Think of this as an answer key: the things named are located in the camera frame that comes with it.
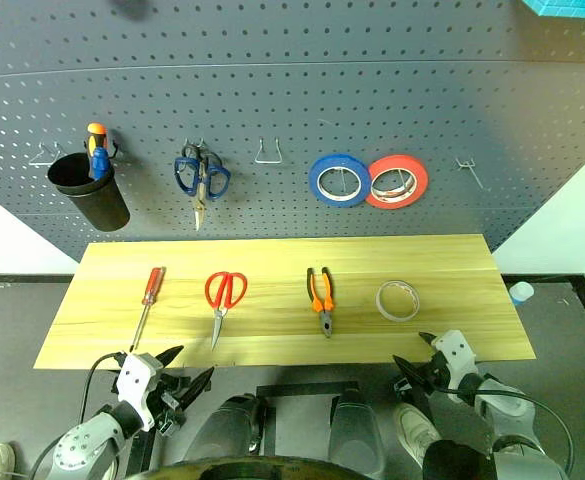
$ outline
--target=red screwdriver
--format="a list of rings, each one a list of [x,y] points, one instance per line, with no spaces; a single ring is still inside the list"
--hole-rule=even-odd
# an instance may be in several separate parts
[[[156,267],[152,269],[152,273],[150,273],[150,279],[148,280],[148,285],[145,287],[145,295],[143,296],[143,313],[141,314],[141,319],[139,320],[139,324],[136,327],[136,332],[134,333],[134,340],[132,340],[132,345],[130,345],[130,352],[134,350],[139,345],[139,339],[141,338],[141,332],[143,331],[143,326],[145,325],[145,320],[148,318],[148,313],[150,312],[150,306],[154,305],[156,302],[156,296],[159,293],[159,288],[161,288],[161,282],[163,282],[163,276],[165,275],[165,267]]]

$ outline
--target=pegboard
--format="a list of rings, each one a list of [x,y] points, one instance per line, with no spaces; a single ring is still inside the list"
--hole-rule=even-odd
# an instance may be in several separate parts
[[[21,3],[0,2],[0,203],[74,258],[141,239],[481,232],[495,248],[585,163],[585,20],[522,2]],[[27,165],[39,142],[81,150],[90,121],[123,148],[132,217],[109,234]],[[232,172],[198,233],[172,175],[186,137]],[[283,164],[254,163],[260,137]],[[429,188],[395,211],[328,207],[307,172],[333,152],[415,155]]]

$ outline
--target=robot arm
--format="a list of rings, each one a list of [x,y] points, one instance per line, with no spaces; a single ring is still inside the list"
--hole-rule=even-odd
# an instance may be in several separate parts
[[[419,335],[436,350],[432,360],[416,369],[407,360],[394,357],[397,365],[410,386],[418,385],[427,394],[442,391],[453,402],[474,407],[492,429],[490,453],[496,479],[567,480],[565,472],[543,451],[533,429],[535,405],[520,398],[525,397],[523,392],[479,374],[476,355],[459,330],[439,337]]]
[[[101,480],[116,462],[126,440],[139,430],[159,429],[171,435],[184,422],[183,411],[208,384],[214,368],[199,375],[188,389],[163,373],[183,347],[157,358],[128,354],[116,381],[119,403],[69,430],[56,444],[48,480]]]

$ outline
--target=black cable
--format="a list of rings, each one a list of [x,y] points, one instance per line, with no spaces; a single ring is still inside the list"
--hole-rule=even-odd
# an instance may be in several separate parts
[[[407,368],[408,362],[401,362],[400,367]],[[435,385],[432,382],[426,382],[426,380],[421,376],[420,373],[418,373],[416,371],[416,369],[411,364],[409,365],[409,368],[407,368],[407,370],[409,370],[410,373],[412,375],[414,375],[417,380],[420,380],[422,383],[428,383],[437,392],[450,393],[453,395],[463,395],[463,396],[473,396],[473,395],[495,395],[496,396],[496,395],[499,395],[502,397],[515,397],[515,398],[520,398],[522,400],[527,400],[528,402],[533,403],[534,405],[541,407],[543,410],[545,410],[550,415],[552,415],[556,419],[557,422],[559,422],[559,425],[561,425],[561,428],[563,428],[563,431],[565,432],[565,436],[566,436],[567,441],[568,441],[568,458],[565,462],[564,471],[568,476],[570,476],[570,474],[572,473],[572,468],[574,467],[574,440],[572,438],[572,433],[570,432],[570,429],[568,428],[567,424],[559,416],[559,414],[556,413],[554,410],[552,410],[545,403],[540,402],[539,400],[535,400],[534,398],[526,395],[525,393],[511,392],[509,390],[481,390],[481,389],[459,390],[459,389],[455,389],[455,388],[439,387],[438,385]]]
[[[36,475],[36,471],[41,466],[41,462],[43,461],[43,459],[45,458],[45,456],[48,454],[48,452],[50,450],[52,450],[52,448],[54,448],[54,446],[57,443],[59,443],[59,440],[61,440],[62,437],[63,437],[63,435],[60,435],[57,438],[55,438],[47,447],[45,447],[45,450],[43,450],[41,452],[41,454],[39,455],[39,457],[34,462],[34,465],[32,465],[32,468],[30,469],[30,473],[28,474],[28,480],[34,480],[34,476]]]
[[[83,423],[83,419],[85,418],[85,407],[88,403],[88,392],[90,391],[90,382],[92,381],[92,375],[94,375],[96,367],[98,367],[103,360],[107,360],[108,358],[114,358],[118,354],[119,352],[108,353],[107,355],[103,355],[96,362],[94,362],[94,364],[90,368],[88,376],[85,379],[85,386],[83,387],[83,400],[81,401],[81,409],[79,410],[79,425]]]

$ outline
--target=orange-handled pliers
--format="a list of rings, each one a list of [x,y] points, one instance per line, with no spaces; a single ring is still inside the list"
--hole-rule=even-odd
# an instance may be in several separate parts
[[[325,284],[325,301],[321,302],[314,288],[314,270],[308,268],[307,286],[308,295],[312,300],[312,310],[319,314],[319,323],[323,334],[330,338],[332,336],[332,310],[334,302],[332,301],[332,279],[327,267],[321,269],[323,283]]]

